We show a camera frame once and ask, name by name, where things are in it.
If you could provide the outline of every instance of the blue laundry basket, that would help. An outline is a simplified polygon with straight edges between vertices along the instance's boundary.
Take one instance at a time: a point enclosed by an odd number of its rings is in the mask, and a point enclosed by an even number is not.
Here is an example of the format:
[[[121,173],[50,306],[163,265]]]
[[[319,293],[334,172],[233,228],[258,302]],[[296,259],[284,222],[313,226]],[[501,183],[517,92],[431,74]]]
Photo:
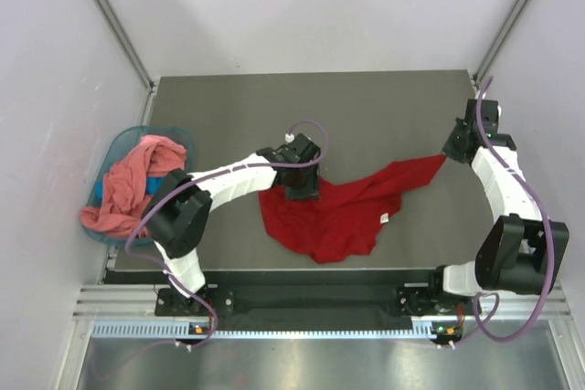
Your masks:
[[[143,136],[147,134],[154,134],[156,136],[168,137],[171,141],[178,143],[186,148],[186,161],[185,169],[190,171],[192,169],[193,160],[196,154],[195,142],[193,137],[185,130],[177,127],[148,127],[141,125],[138,127],[132,127],[128,130],[124,130],[116,136],[113,140],[110,149],[106,154],[106,158],[101,164],[98,178],[91,189],[90,198],[88,199],[87,206],[101,206],[101,199],[96,196],[96,185],[103,179],[103,176],[110,171],[112,165],[122,160],[128,153],[140,142]],[[109,237],[103,233],[96,232],[83,226],[85,233],[96,241],[103,242],[104,244],[112,245],[118,248],[123,248],[126,243],[125,238],[121,237]],[[133,245],[137,247],[150,246],[153,244],[153,240],[150,237],[141,237],[134,241]]]

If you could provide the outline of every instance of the white enclosure wall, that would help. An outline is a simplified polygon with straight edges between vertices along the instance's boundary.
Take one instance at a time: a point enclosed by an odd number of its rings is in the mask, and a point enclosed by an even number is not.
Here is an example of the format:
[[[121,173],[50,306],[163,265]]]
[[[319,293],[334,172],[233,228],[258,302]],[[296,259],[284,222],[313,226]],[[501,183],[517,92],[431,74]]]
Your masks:
[[[571,238],[560,279],[585,338],[585,2],[532,0],[495,62],[489,97],[504,108],[520,164]]]
[[[514,0],[110,0],[150,75],[475,71]]]
[[[0,0],[0,388],[50,388],[104,246],[79,210],[146,92],[92,0]]]

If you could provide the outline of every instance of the pink towel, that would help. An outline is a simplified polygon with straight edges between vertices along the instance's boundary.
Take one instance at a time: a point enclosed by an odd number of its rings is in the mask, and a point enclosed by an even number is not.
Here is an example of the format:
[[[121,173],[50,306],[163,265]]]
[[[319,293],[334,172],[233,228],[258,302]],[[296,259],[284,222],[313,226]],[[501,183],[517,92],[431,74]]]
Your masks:
[[[163,136],[144,136],[128,155],[103,176],[101,207],[81,210],[81,223],[110,237],[128,237],[140,222],[151,196],[146,178],[185,169],[186,149]],[[146,228],[140,233],[146,236]]]

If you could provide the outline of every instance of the dark gray tabletop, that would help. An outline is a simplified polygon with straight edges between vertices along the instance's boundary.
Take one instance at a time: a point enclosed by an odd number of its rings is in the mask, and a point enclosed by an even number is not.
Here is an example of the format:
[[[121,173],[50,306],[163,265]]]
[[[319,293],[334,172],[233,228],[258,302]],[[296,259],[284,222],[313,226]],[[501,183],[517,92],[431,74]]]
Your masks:
[[[466,71],[162,78],[151,124],[192,132],[202,171],[278,146],[293,122],[315,119],[331,138],[321,174],[344,183],[439,153],[472,97]],[[475,258],[491,225],[471,168],[447,161],[429,186],[403,196],[369,256],[319,266],[292,253],[266,235],[255,195],[214,211],[198,251],[204,269],[429,268]],[[121,254],[116,267],[145,265]]]

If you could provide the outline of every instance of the purple cable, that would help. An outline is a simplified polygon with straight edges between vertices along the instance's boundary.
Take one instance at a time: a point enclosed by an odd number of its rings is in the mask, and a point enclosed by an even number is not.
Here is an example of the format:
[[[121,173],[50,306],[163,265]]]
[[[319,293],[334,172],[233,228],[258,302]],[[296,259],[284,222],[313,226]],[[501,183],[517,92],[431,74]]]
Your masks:
[[[497,307],[500,303],[500,296],[497,292],[490,292],[487,294],[478,293],[473,297],[473,316],[475,317],[475,321],[477,321],[477,327],[473,329],[465,338],[457,342],[456,344],[463,343],[467,341],[470,336],[474,335],[475,332],[479,329],[481,330],[488,338],[494,340],[495,342],[506,343],[512,342],[517,340],[528,331],[532,329],[532,327],[537,322],[538,316],[540,312],[542,312],[543,307],[545,306],[545,302],[547,301],[548,292],[550,291],[550,287],[552,286],[552,278],[553,278],[553,270],[555,267],[555,254],[554,254],[554,244],[552,239],[552,229],[550,227],[550,218],[548,217],[547,209],[544,207],[544,204],[538,197],[535,190],[528,184],[520,175],[516,173],[514,169],[510,167],[510,165],[504,160],[504,158],[495,150],[492,143],[489,141],[487,134],[485,133],[484,126],[482,124],[483,116],[482,116],[482,100],[484,99],[487,90],[494,79],[493,76],[490,76],[485,81],[484,85],[480,88],[478,96],[477,96],[477,103],[475,104],[475,121],[477,122],[477,128],[479,129],[479,133],[482,137],[482,141],[484,145],[490,150],[490,153],[495,157],[495,159],[506,169],[515,179],[516,181],[522,186],[522,188],[532,197],[535,204],[540,211],[540,216],[542,216],[542,224],[545,230],[545,239],[547,241],[547,271],[545,273],[545,280],[542,285],[542,290],[540,291],[540,295],[538,296],[537,304],[532,310],[530,317],[526,320],[526,322],[522,325],[520,329],[516,332],[511,333],[510,335],[501,337],[497,335],[493,335],[491,332],[488,331],[486,324],[492,319],[495,312],[497,311]],[[482,321],[480,311],[479,311],[479,302],[482,297],[487,296],[495,296],[495,304],[488,316],[485,320]]]
[[[327,134],[327,131],[325,130],[325,128],[317,121],[313,121],[310,119],[305,119],[302,121],[298,121],[296,122],[288,131],[289,134],[293,133],[293,130],[304,123],[309,123],[311,125],[314,125],[315,127],[317,127],[321,133],[324,136],[324,147],[323,150],[321,151],[321,153],[319,154],[318,157],[316,157],[315,159],[313,159],[310,162],[306,162],[306,163],[251,163],[248,165],[239,165],[239,166],[234,166],[233,168],[226,168],[226,169],[222,169],[221,171],[217,171],[213,174],[207,174],[204,175],[202,177],[196,178],[195,180],[191,180],[188,183],[182,184],[180,186],[178,186],[175,190],[173,190],[172,192],[170,192],[167,196],[165,196],[161,201],[159,201],[156,205],[154,205],[154,207],[144,216],[144,218],[140,221],[140,223],[138,224],[138,226],[136,226],[136,228],[133,230],[133,232],[130,234],[130,236],[128,237],[128,239],[126,240],[126,244],[124,245],[124,250],[126,252],[126,254],[132,258],[140,258],[140,259],[144,259],[144,260],[148,260],[149,262],[153,262],[155,264],[157,264],[159,267],[161,267],[161,269],[163,271],[166,271],[168,273],[169,279],[173,281],[173,283],[175,283],[175,285],[177,287],[179,287],[181,290],[183,290],[187,295],[191,296],[193,299],[195,299],[196,301],[198,301],[201,305],[203,305],[211,314],[212,316],[212,321],[213,321],[213,326],[212,328],[207,331],[207,336],[201,340],[199,343],[194,344],[193,348],[199,348],[203,345],[205,345],[206,343],[209,343],[209,341],[211,340],[211,337],[213,336],[214,332],[217,330],[218,328],[218,324],[219,324],[219,318],[218,315],[216,313],[216,311],[213,309],[213,307],[211,307],[211,305],[209,305],[206,301],[204,301],[203,299],[201,299],[199,296],[197,296],[194,292],[189,291],[185,285],[183,285],[183,283],[181,283],[175,276],[173,276],[173,274],[171,273],[171,270],[169,269],[169,267],[166,266],[166,264],[160,259],[160,258],[155,258],[154,256],[150,256],[150,255],[145,255],[145,254],[141,254],[141,253],[136,253],[134,251],[132,251],[132,244],[134,242],[134,240],[136,239],[136,237],[138,236],[138,234],[140,233],[140,231],[143,229],[143,227],[146,226],[146,223],[148,223],[148,221],[153,217],[154,214],[156,214],[156,212],[158,212],[168,201],[170,201],[172,198],[175,198],[177,195],[179,195],[180,193],[182,193],[183,191],[185,191],[186,189],[188,189],[191,186],[194,186],[196,184],[199,183],[203,183],[206,180],[210,180],[212,178],[216,178],[216,177],[220,177],[221,175],[225,175],[225,174],[231,174],[231,173],[235,173],[237,171],[241,171],[243,169],[247,169],[247,168],[261,168],[261,167],[272,167],[272,168],[306,168],[307,166],[313,166],[314,164],[318,164],[320,163],[325,156],[327,155],[327,153],[329,152],[329,135]],[[128,358],[124,359],[120,364],[118,364],[116,366],[116,368],[109,372],[108,374],[105,375],[100,375],[97,372],[97,367],[95,364],[95,356],[93,355],[93,352],[90,352],[90,369],[93,373],[94,378],[97,381],[107,381],[108,379],[110,379],[112,376],[114,376],[116,373],[118,373],[125,365],[127,365],[130,361],[134,360],[136,357],[138,357],[139,355],[143,354],[144,352],[152,349],[153,347],[156,346],[160,346],[160,345],[169,345],[169,344],[175,344],[175,341],[172,340],[162,340],[159,342],[154,342],[151,344],[146,345],[145,347],[143,347],[142,349],[140,349],[138,352],[133,353],[132,355],[130,355]]]

